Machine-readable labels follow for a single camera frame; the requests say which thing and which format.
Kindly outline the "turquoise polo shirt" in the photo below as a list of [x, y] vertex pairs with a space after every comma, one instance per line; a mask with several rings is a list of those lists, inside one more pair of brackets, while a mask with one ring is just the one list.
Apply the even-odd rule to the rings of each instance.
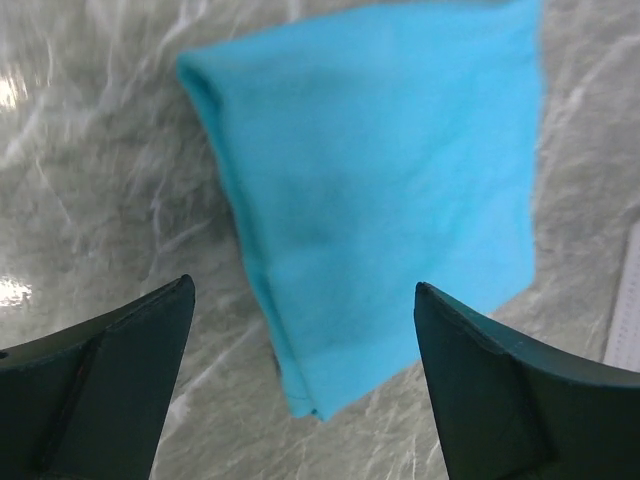
[[538, 1], [373, 4], [182, 52], [294, 417], [415, 363], [414, 289], [534, 278]]

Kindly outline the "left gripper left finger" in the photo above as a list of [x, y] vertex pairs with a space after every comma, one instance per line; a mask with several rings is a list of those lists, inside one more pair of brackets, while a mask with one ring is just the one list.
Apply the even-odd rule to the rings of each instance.
[[149, 478], [194, 308], [183, 275], [2, 350], [2, 478]]

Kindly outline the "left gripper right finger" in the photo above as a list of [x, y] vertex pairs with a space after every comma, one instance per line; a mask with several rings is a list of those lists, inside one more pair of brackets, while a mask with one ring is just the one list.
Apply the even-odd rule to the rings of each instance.
[[638, 478], [637, 373], [540, 342], [428, 283], [414, 320], [450, 478]]

